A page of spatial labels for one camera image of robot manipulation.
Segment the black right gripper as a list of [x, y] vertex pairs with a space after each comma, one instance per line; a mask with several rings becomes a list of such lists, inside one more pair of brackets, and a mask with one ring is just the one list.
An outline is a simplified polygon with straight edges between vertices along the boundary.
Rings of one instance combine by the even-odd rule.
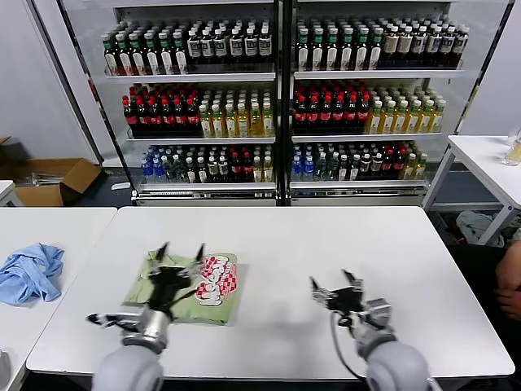
[[326, 308], [336, 312], [360, 312], [363, 311], [363, 280], [358, 279], [353, 273], [342, 269], [349, 287], [329, 291], [322, 288], [314, 277], [310, 277], [311, 294], [318, 304], [326, 304]]

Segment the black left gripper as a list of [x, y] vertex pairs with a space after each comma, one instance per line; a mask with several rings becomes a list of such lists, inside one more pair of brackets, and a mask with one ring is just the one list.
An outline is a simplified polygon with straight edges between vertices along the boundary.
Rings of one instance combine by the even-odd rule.
[[150, 310], [169, 312], [174, 305], [177, 293], [191, 286], [191, 280], [197, 279], [204, 268], [204, 247], [202, 243], [194, 260], [185, 268], [162, 266], [169, 242], [165, 242], [155, 251], [150, 260], [149, 280], [152, 292], [148, 299]]

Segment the bystander bare hand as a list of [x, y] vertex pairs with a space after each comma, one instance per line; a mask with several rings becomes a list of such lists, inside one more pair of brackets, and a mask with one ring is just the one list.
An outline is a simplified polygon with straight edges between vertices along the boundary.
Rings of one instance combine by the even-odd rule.
[[500, 309], [511, 318], [521, 316], [521, 292], [519, 290], [497, 289], [497, 301]]

